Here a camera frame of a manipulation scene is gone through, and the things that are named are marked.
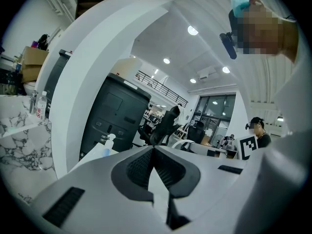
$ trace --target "blue hair net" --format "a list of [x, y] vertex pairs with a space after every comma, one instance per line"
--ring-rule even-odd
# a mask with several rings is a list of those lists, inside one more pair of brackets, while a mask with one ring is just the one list
[[238, 17], [244, 8], [249, 7], [249, 0], [231, 0], [234, 16]]

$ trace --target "curved white pillar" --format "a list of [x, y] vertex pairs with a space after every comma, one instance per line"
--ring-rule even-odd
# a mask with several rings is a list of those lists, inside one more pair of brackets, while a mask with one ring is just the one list
[[59, 58], [60, 49], [75, 51], [81, 41], [105, 18], [136, 0], [104, 0], [83, 13], [65, 30], [57, 45], [50, 50], [40, 70], [35, 89], [41, 95], [51, 71]]
[[101, 22], [80, 43], [56, 86], [51, 110], [52, 152], [57, 177], [73, 168], [93, 102], [127, 46], [168, 11], [172, 0], [138, 0]]

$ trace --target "soap dispenser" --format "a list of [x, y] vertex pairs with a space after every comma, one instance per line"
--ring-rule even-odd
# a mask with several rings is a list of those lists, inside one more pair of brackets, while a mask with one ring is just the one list
[[104, 151], [103, 151], [102, 157], [109, 156], [109, 154], [111, 153], [111, 149], [113, 148], [113, 145], [114, 145], [113, 140], [114, 140], [114, 138], [116, 138], [116, 135], [109, 134], [107, 137], [109, 139], [105, 142]]

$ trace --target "office chair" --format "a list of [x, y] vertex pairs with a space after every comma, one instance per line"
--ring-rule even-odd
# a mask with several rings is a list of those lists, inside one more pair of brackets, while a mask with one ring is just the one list
[[[204, 123], [201, 121], [197, 121], [194, 124], [194, 126], [189, 126], [186, 139], [192, 140], [195, 143], [200, 144], [204, 136], [205, 136]], [[184, 150], [186, 145], [187, 143], [184, 143], [180, 149]]]
[[[173, 134], [179, 127], [180, 125], [173, 125], [174, 124], [174, 119], [177, 117], [176, 114], [173, 112], [167, 111], [164, 115], [164, 117], [161, 120], [161, 123], [158, 124], [155, 128], [155, 130], [152, 132], [151, 135], [148, 135], [145, 132], [144, 128], [138, 128], [138, 132], [140, 134], [140, 139], [145, 140], [145, 143], [148, 145], [168, 145], [169, 142], [169, 137], [171, 134]], [[166, 143], [162, 144], [164, 138], [167, 136]]]

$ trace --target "neck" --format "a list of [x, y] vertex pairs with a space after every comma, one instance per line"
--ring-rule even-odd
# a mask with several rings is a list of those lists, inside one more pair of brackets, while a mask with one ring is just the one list
[[281, 53], [286, 56], [292, 63], [295, 62], [298, 49], [298, 26], [295, 22], [282, 20], [283, 38]]
[[264, 130], [260, 129], [259, 133], [257, 134], [257, 137], [260, 138], [264, 134]]

